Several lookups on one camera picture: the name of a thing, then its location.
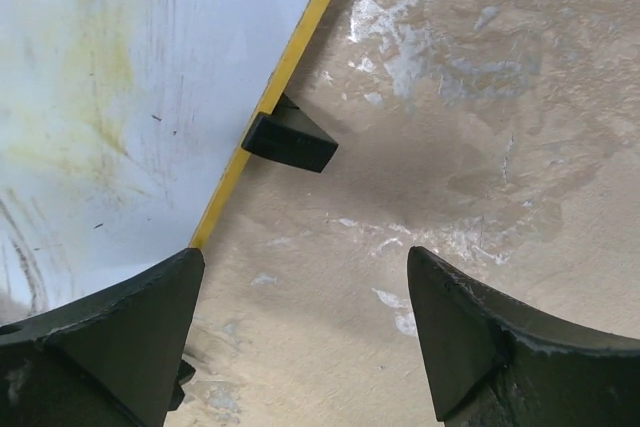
scratch mark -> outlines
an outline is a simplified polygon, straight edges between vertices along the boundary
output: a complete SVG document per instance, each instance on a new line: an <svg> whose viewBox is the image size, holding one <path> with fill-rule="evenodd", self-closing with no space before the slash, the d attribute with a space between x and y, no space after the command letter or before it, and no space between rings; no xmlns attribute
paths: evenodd
<svg viewBox="0 0 640 427"><path fill-rule="evenodd" d="M290 242L291 242L291 238L290 237L278 237L277 239L268 240L267 241L267 245L269 245L269 246L283 245L283 244L288 244Z"/></svg>
<svg viewBox="0 0 640 427"><path fill-rule="evenodd" d="M27 279L27 284L29 285L29 291L31 292L31 310L29 313L34 312L34 306L36 304L36 283L31 276L31 269L29 268L29 261L27 260L27 256L24 255L22 249L15 243L14 240L11 241L11 245L13 246L13 250L16 251L18 255L18 260L20 261L20 270L24 273L25 278Z"/></svg>
<svg viewBox="0 0 640 427"><path fill-rule="evenodd" d="M376 247L376 248L374 249L374 251L373 251L373 252L371 252L371 255L377 255L377 254L380 254L380 253L382 252L382 250L383 250L387 245L390 245L390 244L396 244L396 245L399 245L399 246L404 245L404 244L402 243L402 241L401 241L400 239L398 239L397 237L391 237L391 238L389 238L389 239L385 240L384 242L382 242L378 247Z"/></svg>
<svg viewBox="0 0 640 427"><path fill-rule="evenodd" d="M38 203L37 199L31 198L31 205L33 206L33 210L36 212L38 217L40 217L40 221L45 226L45 230L48 232L48 235L43 236L43 242L40 243L40 247L38 247L37 249L34 248L33 251L37 252L42 249L49 249L51 251L49 252L49 259L51 259L53 265L62 265L62 268L67 271L69 279L71 280L71 292L75 293L76 283L72 273L71 265L69 263L69 259L67 257L67 253L64 248L64 243L60 241L60 237L56 233L56 231L51 228L51 225L44 215L43 210L40 208L40 204Z"/></svg>
<svg viewBox="0 0 640 427"><path fill-rule="evenodd" d="M484 234L484 214L482 214L482 223L480 224L480 240L478 241L478 245L480 245L480 249L482 249L482 235Z"/></svg>
<svg viewBox="0 0 640 427"><path fill-rule="evenodd" d="M504 156L504 161L502 162L502 178L504 179L504 183L507 183L507 173L509 168L509 155L511 155L511 151L513 150L513 146L515 145L515 140L513 138L513 132L511 132L511 138L509 139L509 144L507 144L507 153Z"/></svg>
<svg viewBox="0 0 640 427"><path fill-rule="evenodd" d="M42 273L38 268L38 263L36 262L33 253L27 247L28 243L24 235L18 228L18 224L13 219L13 216L10 214L9 209L7 209L7 206L2 200L0 200L0 214L2 214L2 217L4 217L5 220L9 223L9 226L12 228L15 236L17 237L17 240L24 247L23 249L20 245L18 245L18 242L13 239L11 240L11 245L16 251L18 258L20 259L20 268L24 272L29 290L31 291L31 308L29 309L28 315L34 315L47 304Z"/></svg>
<svg viewBox="0 0 640 427"><path fill-rule="evenodd" d="M4 244L2 245L2 264L5 266L4 275L7 279L7 295L11 298L11 280L9 278L9 259L7 258L7 251L5 250Z"/></svg>

white board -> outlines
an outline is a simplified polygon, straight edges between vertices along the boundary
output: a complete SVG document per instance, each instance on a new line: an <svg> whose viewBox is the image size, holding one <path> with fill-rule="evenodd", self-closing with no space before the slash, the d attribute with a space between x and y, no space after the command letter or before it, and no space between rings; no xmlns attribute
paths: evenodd
<svg viewBox="0 0 640 427"><path fill-rule="evenodd" d="M0 0L0 295L33 315L185 248L308 2Z"/></svg>

black plastic part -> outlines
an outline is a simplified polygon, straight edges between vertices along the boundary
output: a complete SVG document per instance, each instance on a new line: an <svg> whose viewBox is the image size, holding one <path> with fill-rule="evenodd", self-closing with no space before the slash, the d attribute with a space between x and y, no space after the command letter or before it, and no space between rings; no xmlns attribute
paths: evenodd
<svg viewBox="0 0 640 427"><path fill-rule="evenodd" d="M176 383L173 386L173 393L171 394L171 402L169 403L169 411L178 410L178 407L182 404L184 400L184 390L182 386L193 379L193 376L196 373L196 369L193 366L184 360L180 362L180 367L178 368L178 376L176 377Z"/></svg>
<svg viewBox="0 0 640 427"><path fill-rule="evenodd" d="M414 247L409 292L447 427L640 426L640 340L536 310Z"/></svg>
<svg viewBox="0 0 640 427"><path fill-rule="evenodd" d="M267 160L320 173L338 144L283 94L271 115L258 113L242 148Z"/></svg>
<svg viewBox="0 0 640 427"><path fill-rule="evenodd" d="M0 425L163 425L175 386L193 375L180 366L203 272L201 252L187 249L125 282L4 326Z"/></svg>

yellow stain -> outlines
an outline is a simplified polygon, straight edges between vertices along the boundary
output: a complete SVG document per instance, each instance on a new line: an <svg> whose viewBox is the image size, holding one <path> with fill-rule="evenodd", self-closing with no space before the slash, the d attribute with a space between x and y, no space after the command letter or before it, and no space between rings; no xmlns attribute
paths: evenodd
<svg viewBox="0 0 640 427"><path fill-rule="evenodd" d="M0 69L12 76L4 96L8 134L0 140L8 157L107 187L118 180L128 157L123 129L135 88L130 46L139 4L16 0L9 19L16 35L0 40Z"/></svg>

